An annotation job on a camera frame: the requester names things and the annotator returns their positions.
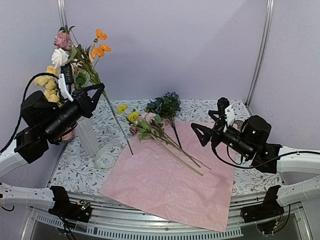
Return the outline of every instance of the yellow flower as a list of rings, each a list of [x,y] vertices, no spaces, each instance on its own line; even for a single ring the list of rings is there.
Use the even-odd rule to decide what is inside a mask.
[[[101,40],[106,40],[108,38],[108,36],[105,33],[103,33],[100,29],[95,30],[95,35],[98,39]]]
[[[100,47],[95,47],[93,51],[99,56],[103,57],[105,55],[105,52]]]
[[[105,45],[105,44],[100,44],[100,48],[103,50],[103,51],[106,51],[106,52],[111,52],[111,47]]]
[[[137,111],[134,111],[133,113],[130,113],[128,115],[128,119],[130,122],[135,122],[139,118],[139,113]]]
[[[46,68],[46,73],[58,76],[59,71],[55,68],[55,66],[48,66]]]
[[[44,88],[45,85],[52,80],[52,76],[38,76],[35,80],[34,83],[35,85],[39,85],[40,87]]]
[[[52,102],[52,103],[57,103],[59,102],[60,98],[57,94],[51,94],[48,98],[48,101],[49,102]]]
[[[50,80],[46,83],[45,88],[48,90],[53,90],[57,87],[56,81],[55,80]]]
[[[96,57],[97,54],[96,54],[94,51],[90,52],[90,54],[91,54],[91,57],[92,57],[93,59],[95,59],[95,57]]]
[[[47,89],[47,90],[44,91],[43,94],[44,94],[44,96],[45,96],[46,99],[49,99],[49,97],[50,97],[51,94],[56,94],[56,90],[48,90],[48,89]]]
[[[127,110],[127,108],[128,105],[120,104],[117,109],[118,114],[124,113]]]

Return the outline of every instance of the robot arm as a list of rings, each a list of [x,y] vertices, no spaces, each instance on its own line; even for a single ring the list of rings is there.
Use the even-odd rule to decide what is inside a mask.
[[[218,100],[218,111],[209,111],[215,121],[212,129],[192,123],[191,127],[204,147],[211,141],[214,154],[222,162],[241,169],[253,169],[263,173],[302,172],[320,174],[320,151],[295,149],[279,144],[269,144],[267,139],[271,125],[263,118],[249,117],[238,128],[232,127],[233,112],[226,98]],[[224,143],[238,152],[246,161],[252,160],[251,167],[237,166],[220,158],[216,147]],[[284,213],[284,206],[320,197],[320,176],[292,185],[270,187],[264,201],[255,206],[244,207],[241,215],[244,221],[253,222]]]
[[[71,67],[64,72],[70,84]],[[104,90],[104,84],[96,84],[67,91],[64,74],[59,76],[61,94],[67,98],[63,106],[48,102],[42,91],[32,93],[21,104],[20,114],[28,127],[19,132],[8,148],[0,154],[0,177],[10,171],[31,164],[49,149],[48,142],[59,144],[69,128],[77,125],[80,117],[90,118]],[[96,90],[93,97],[88,91]],[[90,203],[71,203],[66,190],[61,186],[50,188],[15,187],[0,182],[0,207],[23,205],[47,210],[63,219],[88,222],[92,209]]]

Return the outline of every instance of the floral patterned tablecloth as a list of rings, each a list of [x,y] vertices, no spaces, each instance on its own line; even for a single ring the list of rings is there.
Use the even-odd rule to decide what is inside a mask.
[[[115,109],[119,104],[126,104],[129,106],[127,113],[130,113],[133,108],[141,113],[148,102],[149,100],[115,100],[112,101],[112,104]],[[230,102],[234,106],[237,120],[244,121],[250,116],[242,101]],[[217,109],[216,100],[181,100],[180,106],[181,112],[177,117],[180,121],[214,123],[208,115],[208,110]],[[106,151],[99,158],[94,159],[86,154],[76,136],[68,143],[60,158],[49,182],[50,186],[62,186],[73,193],[101,196],[98,191],[106,181],[115,160],[125,147],[126,141],[106,101],[98,103],[90,120],[100,146],[104,147]],[[119,120],[128,137],[131,138],[125,116],[119,115]],[[235,160],[239,162],[240,156],[237,156]],[[249,165],[250,161],[243,164],[243,166]],[[255,169],[235,168],[232,195],[262,193],[271,186],[281,184],[281,178],[278,174],[262,173]]]

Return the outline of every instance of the orange flower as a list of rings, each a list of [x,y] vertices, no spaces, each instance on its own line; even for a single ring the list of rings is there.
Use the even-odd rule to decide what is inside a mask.
[[[105,55],[105,52],[100,47],[95,47],[93,51],[99,56],[103,57]]]
[[[111,47],[105,45],[105,44],[100,44],[100,48],[103,50],[103,51],[106,51],[106,52],[111,52]]]
[[[95,30],[96,37],[101,40],[106,40],[108,37],[100,29]]]
[[[94,52],[94,51],[92,51],[92,52],[90,52],[90,54],[91,54],[91,57],[94,59],[95,57],[96,57],[96,53]]]

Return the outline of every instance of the white vase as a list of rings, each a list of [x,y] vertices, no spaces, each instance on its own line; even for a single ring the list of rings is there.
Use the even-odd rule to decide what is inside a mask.
[[[78,125],[75,128],[75,132],[81,141],[81,146],[88,155],[94,157],[100,150],[100,145],[91,121],[86,117],[81,117],[77,123]]]

